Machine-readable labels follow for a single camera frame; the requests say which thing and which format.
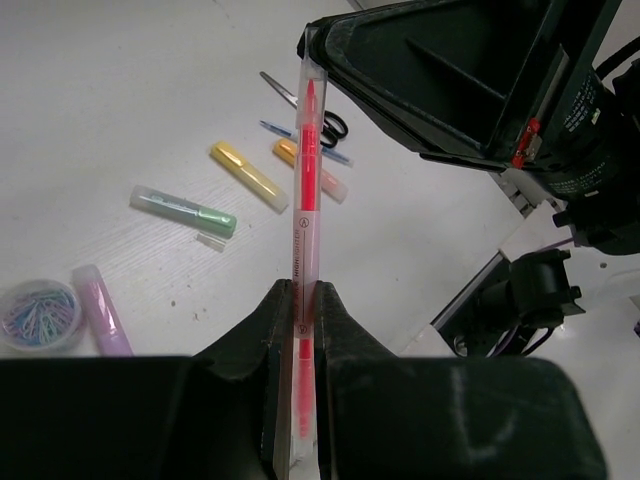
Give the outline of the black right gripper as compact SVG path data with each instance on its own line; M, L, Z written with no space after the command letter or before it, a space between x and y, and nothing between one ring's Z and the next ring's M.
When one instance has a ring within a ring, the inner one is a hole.
M569 58L528 173L571 204L623 209L639 197L639 63L633 39L592 65L617 1L568 2L555 38ZM441 162L501 170L543 95L556 1L412 1L313 22L309 53L388 136Z

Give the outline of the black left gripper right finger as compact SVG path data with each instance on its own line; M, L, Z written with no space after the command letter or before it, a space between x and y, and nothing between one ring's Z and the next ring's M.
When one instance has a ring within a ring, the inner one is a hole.
M314 301L318 465L324 479L604 479L579 393L536 358L400 357Z

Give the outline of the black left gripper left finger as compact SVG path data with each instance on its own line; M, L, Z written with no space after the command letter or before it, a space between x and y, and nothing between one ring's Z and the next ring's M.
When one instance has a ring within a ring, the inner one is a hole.
M5 479L285 479L291 284L194 356L1 364Z

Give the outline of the clear pen cap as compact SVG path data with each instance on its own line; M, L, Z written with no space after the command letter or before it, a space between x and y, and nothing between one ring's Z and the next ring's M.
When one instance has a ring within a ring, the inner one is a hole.
M299 152L303 155L313 154L320 159L327 72L311 57L313 41L318 32L318 27L308 26L302 36L296 128Z

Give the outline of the purple highlighter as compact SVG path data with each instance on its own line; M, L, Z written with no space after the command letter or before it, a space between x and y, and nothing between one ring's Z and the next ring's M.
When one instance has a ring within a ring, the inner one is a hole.
M132 357L134 352L99 269L85 265L72 271L82 310L103 356Z

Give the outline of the orange highlighter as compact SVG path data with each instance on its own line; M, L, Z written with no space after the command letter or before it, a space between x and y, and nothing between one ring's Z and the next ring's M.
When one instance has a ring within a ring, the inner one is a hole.
M272 152L291 168L295 166L297 145L291 140L282 138L276 141L272 147ZM322 191L338 204L342 204L347 198L347 186L325 169L321 172L320 183Z

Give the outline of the blue pen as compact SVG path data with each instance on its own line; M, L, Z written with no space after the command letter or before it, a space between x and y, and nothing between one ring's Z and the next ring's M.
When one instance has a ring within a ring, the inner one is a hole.
M291 131L285 127L282 127L280 125L274 124L272 122L268 122L265 120L260 120L259 124L265 128L266 130L282 137L282 138L286 138L291 140L292 142L297 142L299 137L298 137L298 133ZM324 156L334 160L335 162L338 162L342 165L345 165L349 168L352 168L355 164L355 162L353 160L351 160L350 158L348 158L347 156L343 155L342 153L336 151L334 148L329 148L329 147L325 147L322 146L321 147L321 152Z

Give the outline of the clear small cap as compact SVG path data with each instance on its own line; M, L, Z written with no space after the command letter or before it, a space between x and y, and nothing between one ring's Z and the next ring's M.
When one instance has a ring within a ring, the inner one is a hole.
M196 240L219 253L225 250L227 244L224 239L202 231L197 233Z

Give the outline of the green highlighter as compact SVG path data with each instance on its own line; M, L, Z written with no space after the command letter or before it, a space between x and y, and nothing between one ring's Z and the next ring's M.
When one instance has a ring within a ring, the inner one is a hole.
M141 185L133 188L129 202L131 207L140 211L223 239L230 239L237 226L237 218L231 214Z

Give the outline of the paper clip tub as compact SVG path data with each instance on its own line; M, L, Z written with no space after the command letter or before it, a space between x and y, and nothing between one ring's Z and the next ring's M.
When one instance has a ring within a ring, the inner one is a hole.
M81 303L64 283L29 280L1 294L1 342L7 347L32 355L61 352L84 332Z

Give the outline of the yellow highlighter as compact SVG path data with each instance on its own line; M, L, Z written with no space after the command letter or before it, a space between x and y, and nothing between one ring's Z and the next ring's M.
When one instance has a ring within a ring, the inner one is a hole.
M229 143L215 143L209 155L278 214L288 207L287 194Z

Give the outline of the black handled scissors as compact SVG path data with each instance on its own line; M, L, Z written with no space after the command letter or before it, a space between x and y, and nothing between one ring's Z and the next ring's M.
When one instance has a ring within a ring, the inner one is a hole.
M260 77L282 97L292 108L298 106L298 97L281 85L277 80L264 71L259 72ZM346 122L334 112L326 110L324 112L324 124L321 144L324 147L334 148L338 142L344 140L349 133Z

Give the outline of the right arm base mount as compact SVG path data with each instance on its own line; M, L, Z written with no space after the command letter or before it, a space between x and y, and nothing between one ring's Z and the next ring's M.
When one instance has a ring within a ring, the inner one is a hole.
M547 249L510 261L496 254L432 322L458 357L527 356L569 316L585 310L569 281L567 250Z

